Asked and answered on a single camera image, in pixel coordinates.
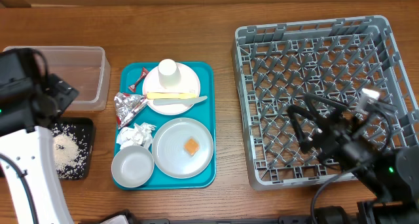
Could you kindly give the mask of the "white rice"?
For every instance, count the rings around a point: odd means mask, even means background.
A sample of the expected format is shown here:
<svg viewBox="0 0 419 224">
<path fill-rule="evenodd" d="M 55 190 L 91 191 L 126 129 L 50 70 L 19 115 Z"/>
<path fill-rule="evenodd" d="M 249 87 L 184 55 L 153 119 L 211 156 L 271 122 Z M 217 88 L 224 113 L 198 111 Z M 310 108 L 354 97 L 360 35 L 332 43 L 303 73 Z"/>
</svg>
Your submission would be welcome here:
<svg viewBox="0 0 419 224">
<path fill-rule="evenodd" d="M 52 129 L 54 142 L 54 161 L 60 179 L 82 179 L 86 172 L 89 154 L 84 129 L 81 135 L 74 124 L 61 123 Z"/>
</svg>

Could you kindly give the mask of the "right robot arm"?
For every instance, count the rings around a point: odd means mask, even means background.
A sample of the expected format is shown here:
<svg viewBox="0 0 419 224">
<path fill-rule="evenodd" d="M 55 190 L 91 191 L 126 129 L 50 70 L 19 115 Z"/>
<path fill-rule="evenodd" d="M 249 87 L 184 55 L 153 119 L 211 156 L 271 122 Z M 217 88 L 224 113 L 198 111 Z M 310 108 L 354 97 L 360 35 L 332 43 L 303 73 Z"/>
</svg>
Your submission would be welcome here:
<svg viewBox="0 0 419 224">
<path fill-rule="evenodd" d="M 377 148 L 362 132 L 376 116 L 391 123 L 393 106 L 380 99 L 375 90 L 363 89 L 356 110 L 365 114 L 346 119 L 346 103 L 316 94 L 304 95 L 305 107 L 290 105 L 287 113 L 303 153 L 319 149 L 318 160 L 339 163 L 341 174 L 328 179 L 310 203 L 312 223 L 417 223 L 418 222 L 418 146 L 389 150 Z M 316 201 L 325 188 L 345 174 L 354 175 L 375 194 L 373 201 L 358 202 L 356 217 L 340 206 L 317 208 Z"/>
</svg>

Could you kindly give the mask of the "white small bowl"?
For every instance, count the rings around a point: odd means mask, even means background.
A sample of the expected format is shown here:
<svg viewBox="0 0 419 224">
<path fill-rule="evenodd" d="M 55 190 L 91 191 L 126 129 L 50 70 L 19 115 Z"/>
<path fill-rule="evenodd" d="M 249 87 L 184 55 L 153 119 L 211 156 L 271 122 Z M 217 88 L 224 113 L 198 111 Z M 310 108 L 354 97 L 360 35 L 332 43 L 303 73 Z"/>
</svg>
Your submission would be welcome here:
<svg viewBox="0 0 419 224">
<path fill-rule="evenodd" d="M 151 178 L 155 161 L 151 152 L 142 146 L 129 146 L 121 149 L 111 164 L 112 177 L 125 188 L 144 185 Z"/>
</svg>

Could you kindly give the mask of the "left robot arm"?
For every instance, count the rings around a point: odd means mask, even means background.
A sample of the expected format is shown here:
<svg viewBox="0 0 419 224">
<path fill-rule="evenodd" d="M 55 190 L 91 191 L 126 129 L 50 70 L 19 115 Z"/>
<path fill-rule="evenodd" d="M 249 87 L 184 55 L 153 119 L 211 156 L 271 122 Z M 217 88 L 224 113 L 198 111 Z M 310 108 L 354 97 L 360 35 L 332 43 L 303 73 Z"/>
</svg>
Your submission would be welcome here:
<svg viewBox="0 0 419 224">
<path fill-rule="evenodd" d="M 1 169 L 19 223 L 72 223 L 51 127 L 79 95 L 33 48 L 1 53 Z"/>
</svg>

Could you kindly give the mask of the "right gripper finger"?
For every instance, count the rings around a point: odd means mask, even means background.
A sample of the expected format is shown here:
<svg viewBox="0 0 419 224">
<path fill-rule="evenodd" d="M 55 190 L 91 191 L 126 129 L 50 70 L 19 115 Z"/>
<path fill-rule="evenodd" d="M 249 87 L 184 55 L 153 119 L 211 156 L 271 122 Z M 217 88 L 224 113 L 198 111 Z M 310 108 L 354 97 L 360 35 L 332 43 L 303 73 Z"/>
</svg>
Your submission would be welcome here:
<svg viewBox="0 0 419 224">
<path fill-rule="evenodd" d="M 320 102 L 320 103 L 323 103 L 325 105 L 335 108 L 335 110 L 329 115 L 329 119 L 339 119 L 342 113 L 348 109 L 348 104 L 346 103 L 343 103 L 337 100 L 332 100 L 329 98 L 324 98 L 316 94 L 306 93 L 304 95 L 304 102 L 309 112 L 315 117 L 318 117 L 319 113 L 317 109 L 314 107 L 312 101 L 317 101 L 317 102 Z"/>
<path fill-rule="evenodd" d="M 307 136 L 302 130 L 297 120 L 297 115 L 300 115 L 310 121 L 313 121 L 318 126 L 319 129 L 323 127 L 323 123 L 324 123 L 323 117 L 321 117 L 318 113 L 314 113 L 313 111 L 308 111 L 296 105 L 290 105 L 287 108 L 287 113 L 288 113 L 291 125 L 294 129 L 295 136 L 297 138 L 301 151 L 309 152 L 311 148 L 319 149 L 321 136 L 314 136 L 313 138 Z"/>
</svg>

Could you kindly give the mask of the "white napkin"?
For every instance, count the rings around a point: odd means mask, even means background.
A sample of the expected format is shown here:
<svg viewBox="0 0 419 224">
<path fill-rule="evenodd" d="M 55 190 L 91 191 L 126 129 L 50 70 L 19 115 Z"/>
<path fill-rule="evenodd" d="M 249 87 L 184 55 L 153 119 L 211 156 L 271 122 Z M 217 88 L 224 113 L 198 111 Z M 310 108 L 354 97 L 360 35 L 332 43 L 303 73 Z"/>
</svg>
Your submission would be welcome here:
<svg viewBox="0 0 419 224">
<path fill-rule="evenodd" d="M 152 132 L 155 128 L 155 125 L 146 122 L 141 125 L 135 123 L 133 128 L 124 127 L 117 135 L 116 144 L 120 145 L 120 149 L 133 145 L 148 149 L 153 142 Z"/>
</svg>

